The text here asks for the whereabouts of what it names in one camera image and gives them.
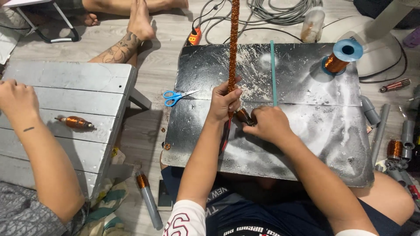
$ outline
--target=blue scissors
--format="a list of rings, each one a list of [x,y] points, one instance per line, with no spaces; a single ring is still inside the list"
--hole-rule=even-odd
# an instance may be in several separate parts
[[[166,92],[163,93],[163,98],[166,98],[165,106],[167,106],[167,107],[173,107],[173,105],[175,105],[176,102],[179,101],[181,98],[183,98],[185,96],[188,96],[190,94],[196,93],[198,91],[200,91],[200,89],[194,90],[194,91],[185,92],[185,93],[175,93],[174,91],[171,91],[171,90],[166,91]]]

